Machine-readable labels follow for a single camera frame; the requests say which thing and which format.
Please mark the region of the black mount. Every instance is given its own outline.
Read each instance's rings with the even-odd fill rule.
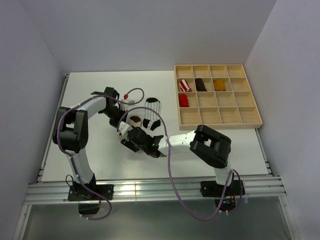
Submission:
[[[96,177],[93,175],[89,183],[84,184],[87,188],[104,196],[108,200],[112,200],[114,195],[113,184],[96,184]],[[81,202],[81,201],[100,201],[100,197],[87,191],[80,183],[72,181],[72,186],[69,189],[68,201]],[[79,203],[78,211],[82,215],[97,214],[100,209],[99,203]]]
[[[231,139],[206,125],[199,125],[194,132],[190,150],[209,166],[224,169],[228,165]]]
[[[246,194],[244,183],[240,180],[234,180],[234,175],[232,175],[232,182],[230,186],[227,186],[226,191],[223,196],[223,201],[219,210],[222,211],[230,211],[236,207],[236,200],[232,200],[230,196],[239,196],[241,194],[241,186],[242,186],[242,195]],[[217,207],[222,192],[224,190],[224,186],[217,184],[216,181],[202,181],[201,182],[201,190],[200,193],[202,197],[215,198],[214,203]]]

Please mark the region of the metal frame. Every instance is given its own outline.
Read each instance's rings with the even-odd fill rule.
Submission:
[[[69,74],[65,75],[64,84],[59,98],[58,107],[61,105],[66,90]],[[300,235],[288,205],[286,191],[279,176],[273,176],[269,162],[263,148],[258,130],[256,135],[265,160],[268,174],[242,176],[246,195],[244,203],[252,197],[279,197],[284,218],[288,226],[290,237],[293,240],[300,240]],[[37,183],[29,185],[23,202],[20,218],[15,230],[14,240],[22,240],[26,230],[32,205],[51,205],[51,204],[78,204],[67,200],[69,186],[65,182],[42,182],[42,174],[46,165],[46,158],[51,143],[49,137],[45,153],[43,156],[41,169]],[[200,193],[201,181],[212,181],[215,177],[189,177],[175,178],[174,182],[179,194],[184,200],[204,199]],[[107,180],[97,181],[97,184],[113,184],[114,194],[111,202],[151,202],[151,201],[172,201],[177,197],[172,189],[169,179],[140,179],[140,180]],[[97,203],[98,201],[83,201],[82,203]]]

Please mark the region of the gray wall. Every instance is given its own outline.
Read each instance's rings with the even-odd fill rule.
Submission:
[[[24,240],[289,240],[278,197],[250,198],[229,216],[210,221],[188,215],[178,201],[114,202],[110,216],[99,221],[78,217],[77,204],[35,205]],[[212,199],[187,201],[206,217]],[[108,209],[103,203],[104,211]]]
[[[244,64],[276,0],[21,0],[68,72]]]
[[[303,239],[320,235],[320,1],[278,0],[246,64],[263,146]]]
[[[0,239],[11,239],[49,136],[62,73],[17,0],[0,1]]]

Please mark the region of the red white striped object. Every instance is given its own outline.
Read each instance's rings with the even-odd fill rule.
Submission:
[[[182,79],[179,82],[179,86],[183,92],[192,92],[192,89],[189,87],[189,85],[185,79]]]

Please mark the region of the yellow object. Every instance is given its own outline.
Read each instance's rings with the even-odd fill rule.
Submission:
[[[218,78],[214,83],[214,90],[216,91],[225,91],[226,90],[226,86],[224,81],[221,78]]]

